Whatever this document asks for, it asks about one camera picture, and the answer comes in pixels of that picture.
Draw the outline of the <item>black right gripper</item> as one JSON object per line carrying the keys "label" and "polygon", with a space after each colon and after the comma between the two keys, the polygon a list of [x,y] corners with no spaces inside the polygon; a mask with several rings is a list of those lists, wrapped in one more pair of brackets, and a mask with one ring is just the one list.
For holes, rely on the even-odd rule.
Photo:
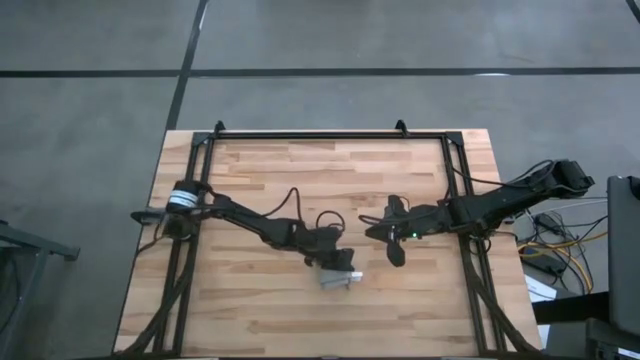
{"label": "black right gripper", "polygon": [[371,239],[387,243],[387,257],[395,267],[406,262],[401,246],[409,238],[442,233],[450,225],[451,219],[444,205],[417,205],[406,210],[404,202],[397,195],[388,197],[382,221],[368,222],[365,235]]}

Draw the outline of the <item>grey microfiber towel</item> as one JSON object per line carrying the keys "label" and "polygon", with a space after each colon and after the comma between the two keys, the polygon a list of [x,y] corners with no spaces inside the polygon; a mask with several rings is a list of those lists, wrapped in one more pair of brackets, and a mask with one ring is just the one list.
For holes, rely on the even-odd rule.
{"label": "grey microfiber towel", "polygon": [[326,270],[320,269],[318,271],[318,280],[322,289],[332,289],[345,287],[349,288],[352,283],[357,283],[362,280],[355,280],[350,278],[351,272],[357,271],[336,271],[336,270]]}

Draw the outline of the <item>black power adapter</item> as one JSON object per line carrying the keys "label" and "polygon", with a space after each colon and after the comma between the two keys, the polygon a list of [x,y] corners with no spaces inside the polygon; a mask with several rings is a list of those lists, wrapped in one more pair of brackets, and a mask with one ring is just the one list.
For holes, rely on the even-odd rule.
{"label": "black power adapter", "polygon": [[550,215],[544,213],[536,215],[534,217],[534,223],[554,234],[560,234],[562,232],[561,224]]}
{"label": "black power adapter", "polygon": [[522,258],[522,262],[550,276],[560,277],[564,274],[567,265],[562,259],[550,255]]}

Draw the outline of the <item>white paper sheet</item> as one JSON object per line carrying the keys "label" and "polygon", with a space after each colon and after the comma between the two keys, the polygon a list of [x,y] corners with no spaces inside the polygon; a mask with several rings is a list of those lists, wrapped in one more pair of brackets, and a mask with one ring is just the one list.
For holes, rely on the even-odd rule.
{"label": "white paper sheet", "polygon": [[532,303],[553,301],[557,297],[557,290],[528,275],[525,276],[529,298]]}

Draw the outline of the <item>black crossbar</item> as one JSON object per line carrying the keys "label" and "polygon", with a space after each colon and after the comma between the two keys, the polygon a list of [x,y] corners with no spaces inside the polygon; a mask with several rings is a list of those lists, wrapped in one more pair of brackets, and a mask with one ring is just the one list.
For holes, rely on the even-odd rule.
{"label": "black crossbar", "polygon": [[533,303],[532,307],[538,324],[578,322],[588,319],[610,322],[608,292],[540,301]]}

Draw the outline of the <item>dark grey equipment case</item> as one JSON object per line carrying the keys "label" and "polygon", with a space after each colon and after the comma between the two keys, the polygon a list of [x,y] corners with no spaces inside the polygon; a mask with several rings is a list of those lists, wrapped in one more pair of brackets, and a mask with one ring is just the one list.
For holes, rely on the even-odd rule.
{"label": "dark grey equipment case", "polygon": [[640,336],[640,178],[609,177],[607,195],[611,319]]}

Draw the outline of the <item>dark box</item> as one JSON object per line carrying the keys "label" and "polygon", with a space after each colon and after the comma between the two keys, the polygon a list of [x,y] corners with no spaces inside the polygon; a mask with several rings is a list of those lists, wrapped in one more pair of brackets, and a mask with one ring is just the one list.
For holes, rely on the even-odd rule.
{"label": "dark box", "polygon": [[588,360],[640,360],[640,336],[594,318],[586,321],[585,331]]}

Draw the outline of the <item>black aluminium table frame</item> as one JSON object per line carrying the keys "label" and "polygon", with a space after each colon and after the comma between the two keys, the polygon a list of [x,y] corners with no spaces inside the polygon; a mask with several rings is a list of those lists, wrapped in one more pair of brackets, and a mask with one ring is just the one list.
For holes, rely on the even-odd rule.
{"label": "black aluminium table frame", "polygon": [[[203,172],[209,165],[210,171]],[[300,255],[209,220],[193,242],[154,242],[133,265],[114,352],[174,357],[364,358],[474,356],[495,347],[483,304],[471,304],[455,235],[407,242],[392,266],[360,215],[379,215],[391,193],[432,203],[467,182],[486,192],[499,177],[486,130],[172,131],[165,137],[150,205],[174,183],[204,176],[215,191],[264,213],[308,225],[343,218],[340,245],[363,273],[349,288],[321,288]]]}

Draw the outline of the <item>grey metal cart frame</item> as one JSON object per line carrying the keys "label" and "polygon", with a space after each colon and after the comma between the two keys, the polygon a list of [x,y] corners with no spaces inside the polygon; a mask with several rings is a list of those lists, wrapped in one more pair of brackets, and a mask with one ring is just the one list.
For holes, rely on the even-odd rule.
{"label": "grey metal cart frame", "polygon": [[[0,220],[0,249],[8,255],[16,286],[15,301],[11,311],[0,324],[0,360],[10,360],[18,334],[22,331],[24,318],[32,299],[36,295],[48,258],[59,255],[65,261],[76,261],[79,247],[64,245],[10,226]],[[18,257],[26,255],[33,259],[28,274],[19,269]]]}

